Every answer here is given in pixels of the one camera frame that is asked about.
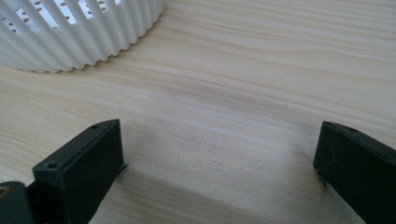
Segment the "black object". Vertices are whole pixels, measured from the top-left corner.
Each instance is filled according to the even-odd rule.
[[[325,121],[314,167],[366,223],[396,223],[396,150]]]
[[[0,185],[0,223],[87,224],[125,167],[120,121],[95,124],[36,165],[28,188]]]

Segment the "white ribbed object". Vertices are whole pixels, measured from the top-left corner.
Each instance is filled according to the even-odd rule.
[[[0,64],[57,72],[106,61],[152,27],[163,1],[0,0]]]

